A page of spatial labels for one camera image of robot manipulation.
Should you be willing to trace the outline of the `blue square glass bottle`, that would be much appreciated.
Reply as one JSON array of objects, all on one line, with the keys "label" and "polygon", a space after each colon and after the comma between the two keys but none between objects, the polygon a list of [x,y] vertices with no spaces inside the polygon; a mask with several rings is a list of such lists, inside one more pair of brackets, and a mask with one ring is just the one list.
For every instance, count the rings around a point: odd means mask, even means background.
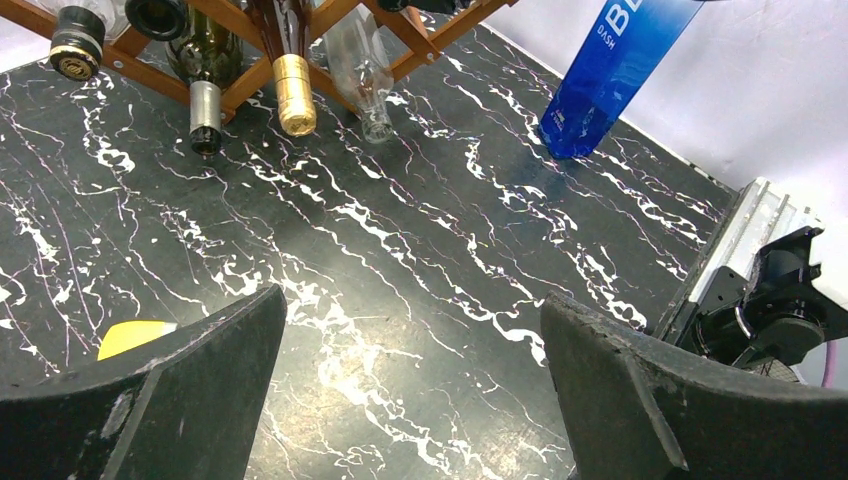
[{"label": "blue square glass bottle", "polygon": [[591,154],[702,6],[690,0],[606,2],[539,121],[551,156]]}]

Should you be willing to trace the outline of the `brown wooden wine rack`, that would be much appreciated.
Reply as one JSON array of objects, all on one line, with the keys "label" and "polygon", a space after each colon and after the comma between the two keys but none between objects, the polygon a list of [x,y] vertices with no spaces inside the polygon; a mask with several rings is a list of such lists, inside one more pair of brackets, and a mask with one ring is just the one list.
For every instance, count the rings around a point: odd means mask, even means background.
[{"label": "brown wooden wine rack", "polygon": [[[390,67],[393,78],[399,81],[418,67],[433,63],[446,47],[508,3],[507,0],[473,1],[446,24],[430,32],[423,26],[413,7],[409,7],[405,13],[392,13],[380,8],[376,1],[325,1],[312,10],[309,33],[313,38],[319,38],[356,6],[368,8],[379,26],[389,29],[408,47],[407,53],[394,60]],[[189,4],[241,41],[259,49],[263,47],[259,30],[250,20],[249,13],[234,3],[191,1]],[[149,38],[130,27],[115,43],[108,43],[104,47],[101,65],[177,102],[189,104],[190,93],[186,82],[137,59],[149,43]],[[227,67],[224,76],[221,117],[223,123],[228,123],[235,116],[237,108],[272,79],[271,62],[263,56],[245,69],[243,55],[238,53],[234,66]]]}]

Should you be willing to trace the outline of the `black capped bottle in rack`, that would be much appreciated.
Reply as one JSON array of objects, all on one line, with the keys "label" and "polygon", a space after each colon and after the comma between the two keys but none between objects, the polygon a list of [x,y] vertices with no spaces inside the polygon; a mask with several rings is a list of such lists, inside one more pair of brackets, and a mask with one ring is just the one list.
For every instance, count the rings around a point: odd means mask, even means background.
[{"label": "black capped bottle in rack", "polygon": [[86,82],[100,69],[103,49],[129,27],[124,0],[43,0],[34,4],[53,14],[49,61],[64,77]]}]

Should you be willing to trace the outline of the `silver capped wine bottle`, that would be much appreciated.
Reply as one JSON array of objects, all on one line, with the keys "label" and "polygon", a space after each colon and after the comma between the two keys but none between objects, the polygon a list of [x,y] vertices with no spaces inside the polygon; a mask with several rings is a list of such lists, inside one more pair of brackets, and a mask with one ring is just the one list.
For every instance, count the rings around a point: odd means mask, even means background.
[{"label": "silver capped wine bottle", "polygon": [[168,42],[169,65],[189,87],[189,141],[202,156],[213,156],[222,142],[222,92],[239,78],[243,41],[197,9],[188,9],[183,34]]}]

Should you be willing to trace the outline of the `dark green wine bottle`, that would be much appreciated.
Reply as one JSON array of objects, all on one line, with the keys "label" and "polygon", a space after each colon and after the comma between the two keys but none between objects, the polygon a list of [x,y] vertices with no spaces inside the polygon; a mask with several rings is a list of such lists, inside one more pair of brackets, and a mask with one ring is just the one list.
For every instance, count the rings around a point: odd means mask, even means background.
[{"label": "dark green wine bottle", "polygon": [[152,40],[171,41],[186,29],[188,8],[181,0],[128,0],[124,11],[131,26]]}]

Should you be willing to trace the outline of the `gold capped wine bottle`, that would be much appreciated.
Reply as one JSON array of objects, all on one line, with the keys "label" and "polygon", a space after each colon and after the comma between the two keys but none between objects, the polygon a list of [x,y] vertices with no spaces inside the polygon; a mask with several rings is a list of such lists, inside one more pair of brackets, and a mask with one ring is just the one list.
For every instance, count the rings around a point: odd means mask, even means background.
[{"label": "gold capped wine bottle", "polygon": [[311,4],[301,0],[255,0],[248,6],[271,62],[282,129],[294,137],[309,135],[317,119],[306,60],[311,45]]}]

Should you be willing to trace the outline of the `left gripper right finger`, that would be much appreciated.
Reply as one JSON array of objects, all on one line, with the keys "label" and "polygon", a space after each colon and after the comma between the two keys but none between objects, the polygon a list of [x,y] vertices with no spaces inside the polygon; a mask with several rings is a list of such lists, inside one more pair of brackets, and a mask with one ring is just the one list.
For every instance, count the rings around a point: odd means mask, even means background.
[{"label": "left gripper right finger", "polygon": [[576,479],[843,479],[847,395],[716,363],[552,292],[540,309]]}]

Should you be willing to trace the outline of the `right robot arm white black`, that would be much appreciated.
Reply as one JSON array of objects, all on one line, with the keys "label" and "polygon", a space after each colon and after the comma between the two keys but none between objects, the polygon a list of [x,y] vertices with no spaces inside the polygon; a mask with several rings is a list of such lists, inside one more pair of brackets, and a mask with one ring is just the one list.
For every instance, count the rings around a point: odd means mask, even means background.
[{"label": "right robot arm white black", "polygon": [[828,280],[843,268],[819,257],[826,233],[805,226],[753,255],[742,273],[720,265],[691,291],[665,341],[690,353],[750,369],[770,361],[801,363],[807,353],[847,335],[847,299]]}]

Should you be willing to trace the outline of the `clear empty bottle in rack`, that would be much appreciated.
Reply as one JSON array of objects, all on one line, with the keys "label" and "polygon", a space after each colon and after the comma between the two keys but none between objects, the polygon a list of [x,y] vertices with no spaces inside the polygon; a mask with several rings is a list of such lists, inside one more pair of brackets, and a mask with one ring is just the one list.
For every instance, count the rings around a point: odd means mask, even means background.
[{"label": "clear empty bottle in rack", "polygon": [[373,13],[358,5],[323,35],[330,75],[354,107],[365,139],[387,141],[393,125],[386,101],[394,86],[389,60]]}]

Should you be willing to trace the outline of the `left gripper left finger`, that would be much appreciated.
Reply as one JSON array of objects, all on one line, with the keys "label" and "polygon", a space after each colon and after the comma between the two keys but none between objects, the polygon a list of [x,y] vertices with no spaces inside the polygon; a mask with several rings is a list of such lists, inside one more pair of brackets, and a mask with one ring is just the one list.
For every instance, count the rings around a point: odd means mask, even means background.
[{"label": "left gripper left finger", "polygon": [[5,479],[241,479],[287,304],[269,287],[156,340],[1,390]]}]

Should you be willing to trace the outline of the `yellow grey small block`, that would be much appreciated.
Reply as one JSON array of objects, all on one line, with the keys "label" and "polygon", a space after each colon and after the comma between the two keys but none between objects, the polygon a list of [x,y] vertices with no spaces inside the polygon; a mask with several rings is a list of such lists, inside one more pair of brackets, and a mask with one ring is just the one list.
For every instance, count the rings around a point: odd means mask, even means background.
[{"label": "yellow grey small block", "polygon": [[109,328],[102,339],[97,360],[102,361],[174,332],[178,323],[162,320],[130,320]]}]

